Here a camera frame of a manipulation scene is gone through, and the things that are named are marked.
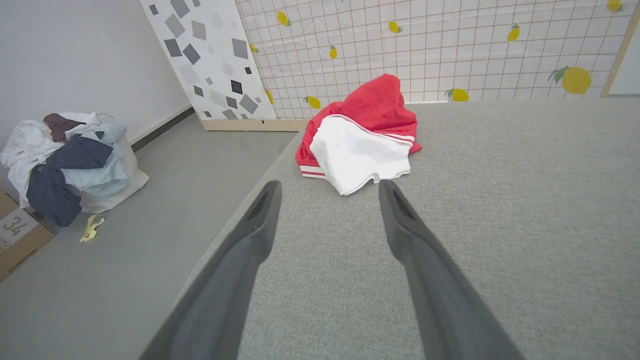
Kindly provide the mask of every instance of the white wall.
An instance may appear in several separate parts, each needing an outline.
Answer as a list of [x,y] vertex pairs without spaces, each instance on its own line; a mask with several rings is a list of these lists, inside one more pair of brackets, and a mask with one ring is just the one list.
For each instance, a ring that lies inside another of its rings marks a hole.
[[631,38],[625,57],[620,63],[616,78],[611,85],[609,95],[640,95],[640,35],[638,28]]
[[1,1],[0,52],[0,149],[52,112],[108,113],[135,141],[189,106],[137,1]]

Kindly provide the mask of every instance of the wooden base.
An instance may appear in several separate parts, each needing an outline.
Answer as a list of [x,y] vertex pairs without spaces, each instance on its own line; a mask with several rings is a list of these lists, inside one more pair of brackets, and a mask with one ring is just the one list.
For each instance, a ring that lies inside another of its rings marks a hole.
[[307,127],[307,120],[202,120],[208,131],[300,131]]

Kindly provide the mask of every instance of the navy blue clothing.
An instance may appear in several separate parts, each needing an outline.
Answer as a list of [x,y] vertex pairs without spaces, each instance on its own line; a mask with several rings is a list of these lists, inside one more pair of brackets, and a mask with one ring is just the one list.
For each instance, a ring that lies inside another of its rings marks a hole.
[[31,207],[58,226],[69,226],[80,213],[80,196],[69,190],[61,168],[101,168],[113,148],[74,136],[47,158],[47,164],[31,171],[27,199]]
[[58,226],[69,226],[81,210],[80,196],[68,189],[62,171],[48,165],[31,171],[27,199],[33,209]]
[[101,168],[112,151],[108,145],[76,135],[47,158],[47,165],[54,168]]

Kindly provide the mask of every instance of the green leaf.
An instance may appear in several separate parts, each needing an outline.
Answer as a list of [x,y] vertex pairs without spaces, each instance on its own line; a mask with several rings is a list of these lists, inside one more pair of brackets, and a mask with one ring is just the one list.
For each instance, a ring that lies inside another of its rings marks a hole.
[[564,73],[566,72],[567,69],[569,69],[569,66],[563,67],[559,69],[558,72],[556,72],[556,76],[554,77],[554,80],[556,81],[556,85],[558,84],[558,81],[560,81],[564,77]]

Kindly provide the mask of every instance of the folding screen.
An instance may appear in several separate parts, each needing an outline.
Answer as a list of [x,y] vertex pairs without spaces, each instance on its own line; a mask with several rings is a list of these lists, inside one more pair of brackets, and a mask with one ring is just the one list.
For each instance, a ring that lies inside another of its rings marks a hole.
[[205,128],[276,119],[233,0],[140,3]]

